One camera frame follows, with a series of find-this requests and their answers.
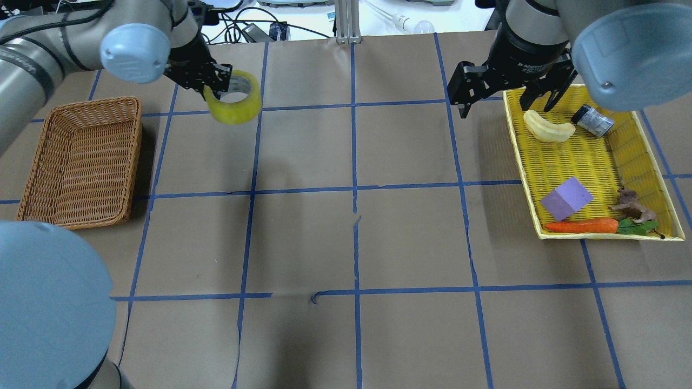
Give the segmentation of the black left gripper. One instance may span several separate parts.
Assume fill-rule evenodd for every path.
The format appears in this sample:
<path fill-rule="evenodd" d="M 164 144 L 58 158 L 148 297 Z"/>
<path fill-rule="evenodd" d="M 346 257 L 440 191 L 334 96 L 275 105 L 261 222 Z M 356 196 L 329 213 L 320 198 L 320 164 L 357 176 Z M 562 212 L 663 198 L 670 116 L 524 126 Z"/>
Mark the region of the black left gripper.
<path fill-rule="evenodd" d="M 190 41 L 171 49 L 164 71 L 164 75 L 178 86 L 200 95 L 205 86 L 210 86 L 216 99 L 228 94 L 231 73 L 232 65 L 217 63 L 205 41 Z"/>

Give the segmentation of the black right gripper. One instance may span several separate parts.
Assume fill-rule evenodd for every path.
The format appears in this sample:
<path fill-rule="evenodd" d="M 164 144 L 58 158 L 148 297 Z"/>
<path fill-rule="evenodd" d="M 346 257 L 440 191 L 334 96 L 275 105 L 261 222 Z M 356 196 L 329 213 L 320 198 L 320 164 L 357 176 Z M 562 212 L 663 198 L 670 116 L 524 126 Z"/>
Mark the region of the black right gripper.
<path fill-rule="evenodd" d="M 568 39 L 555 33 L 499 32 L 482 65 L 461 61 L 447 85 L 448 101 L 465 119 L 470 106 L 500 91 L 524 87 L 523 110 L 545 94 L 551 111 L 578 75 Z"/>

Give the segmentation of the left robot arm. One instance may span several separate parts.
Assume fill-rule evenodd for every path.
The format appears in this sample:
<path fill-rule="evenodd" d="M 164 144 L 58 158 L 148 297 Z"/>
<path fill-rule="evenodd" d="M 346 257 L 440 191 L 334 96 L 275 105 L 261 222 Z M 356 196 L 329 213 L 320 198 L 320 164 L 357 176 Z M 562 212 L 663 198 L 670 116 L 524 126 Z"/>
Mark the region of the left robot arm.
<path fill-rule="evenodd" d="M 106 69 L 145 84 L 166 76 L 207 99 L 228 91 L 189 1 L 102 1 L 92 10 L 2 21 L 2 152 L 66 76 Z M 2 221 L 2 388 L 131 388 L 107 356 L 113 284 L 80 227 L 127 220 L 142 103 L 99 99 L 50 111 L 19 202 Z"/>

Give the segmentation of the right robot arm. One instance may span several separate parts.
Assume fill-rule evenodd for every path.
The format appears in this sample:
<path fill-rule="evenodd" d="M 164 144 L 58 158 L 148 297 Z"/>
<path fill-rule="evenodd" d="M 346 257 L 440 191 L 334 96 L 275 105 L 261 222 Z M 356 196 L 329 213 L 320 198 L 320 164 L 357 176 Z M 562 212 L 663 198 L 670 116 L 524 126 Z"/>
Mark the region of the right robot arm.
<path fill-rule="evenodd" d="M 462 118 L 472 104 L 524 88 L 550 111 L 580 76 L 591 99 L 636 111 L 690 93 L 690 1 L 477 1 L 500 16 L 487 61 L 460 62 L 447 86 Z"/>

